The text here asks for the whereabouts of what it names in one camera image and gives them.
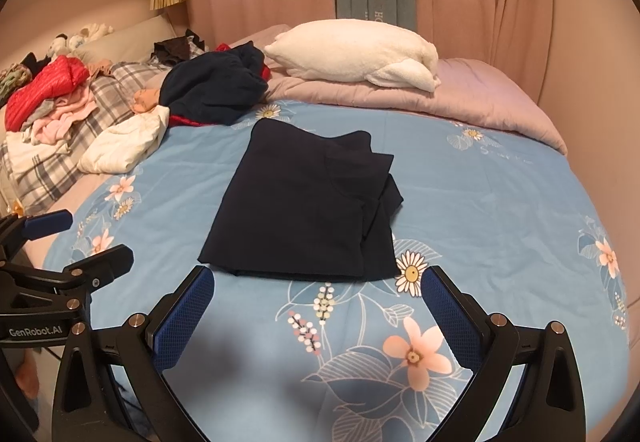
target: stuffed animal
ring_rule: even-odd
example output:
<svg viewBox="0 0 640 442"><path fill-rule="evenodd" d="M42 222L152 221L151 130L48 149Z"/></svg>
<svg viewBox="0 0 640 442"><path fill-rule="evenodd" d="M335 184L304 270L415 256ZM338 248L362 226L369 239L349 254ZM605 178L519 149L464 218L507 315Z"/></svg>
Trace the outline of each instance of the stuffed animal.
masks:
<svg viewBox="0 0 640 442"><path fill-rule="evenodd" d="M58 56L68 56L71 50L66 46L67 36L65 34L59 34L51 43L49 50L47 50L47 57L51 57L51 60L55 60Z"/></svg>
<svg viewBox="0 0 640 442"><path fill-rule="evenodd" d="M68 56L79 46L95 41L109 34L113 34L113 27L104 23L90 23L85 25L78 33L71 37L68 37L65 34L59 34L51 43L51 46L47 51L47 57L51 57L51 59L54 60L58 56Z"/></svg>

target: blue floral bedsheet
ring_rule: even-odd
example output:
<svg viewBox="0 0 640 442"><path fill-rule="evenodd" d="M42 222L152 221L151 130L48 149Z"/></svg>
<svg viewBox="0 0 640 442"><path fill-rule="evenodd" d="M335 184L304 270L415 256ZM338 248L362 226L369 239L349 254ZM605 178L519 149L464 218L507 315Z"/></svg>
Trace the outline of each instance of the blue floral bedsheet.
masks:
<svg viewBox="0 0 640 442"><path fill-rule="evenodd" d="M61 269L119 243L133 249L130 274L94 295L95 328L148 312L193 268L258 118L323 136L364 129L373 151L395 155L404 196L392 225L398 274L338 284L216 271L212 304L165 372L211 440L426 440L470 378L420 298L429 264L490 313L519 325L566 325L589 427L620 398L624 287L566 159L520 136L390 111L285 101L232 127L171 129L151 158L79 208L47 255L45 267ZM512 371L482 440L498 430L520 373Z"/></svg>

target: pink comforter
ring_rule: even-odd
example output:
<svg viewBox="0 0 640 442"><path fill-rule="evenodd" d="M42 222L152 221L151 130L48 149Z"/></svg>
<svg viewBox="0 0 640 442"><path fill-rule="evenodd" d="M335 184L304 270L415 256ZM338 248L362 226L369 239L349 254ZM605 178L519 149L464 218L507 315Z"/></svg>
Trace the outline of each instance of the pink comforter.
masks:
<svg viewBox="0 0 640 442"><path fill-rule="evenodd" d="M442 85L431 94L419 89L379 88L368 82L302 80L270 64L267 101L303 100L317 104L401 109L460 120L470 125L514 131L566 154L551 119L515 82L481 60L438 62Z"/></svg>

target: pink clothing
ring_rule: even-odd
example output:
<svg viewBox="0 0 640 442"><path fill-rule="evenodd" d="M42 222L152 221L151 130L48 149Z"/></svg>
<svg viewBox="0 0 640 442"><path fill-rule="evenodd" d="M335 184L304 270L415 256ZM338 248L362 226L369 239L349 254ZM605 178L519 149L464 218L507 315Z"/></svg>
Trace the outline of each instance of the pink clothing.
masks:
<svg viewBox="0 0 640 442"><path fill-rule="evenodd" d="M59 140L66 138L69 128L75 122L87 118L97 107L89 85L86 82L80 84L69 95L58 97L51 113L33 122L31 141L56 144Z"/></svg>

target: plaid blanket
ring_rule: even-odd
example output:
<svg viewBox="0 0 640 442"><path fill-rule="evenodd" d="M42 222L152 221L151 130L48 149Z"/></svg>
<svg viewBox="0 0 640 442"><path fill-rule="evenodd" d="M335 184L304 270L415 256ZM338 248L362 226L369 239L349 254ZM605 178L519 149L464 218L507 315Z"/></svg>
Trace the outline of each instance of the plaid blanket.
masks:
<svg viewBox="0 0 640 442"><path fill-rule="evenodd" d="M127 102L145 83L167 68L161 64L120 62L114 65L112 77L100 76L91 83L98 111L71 128L71 154L54 155L44 161L33 159L33 169L14 176L6 141L0 145L0 168L10 181L15 198L28 215L46 212L82 177L78 160L94 139L108 127L133 115Z"/></svg>

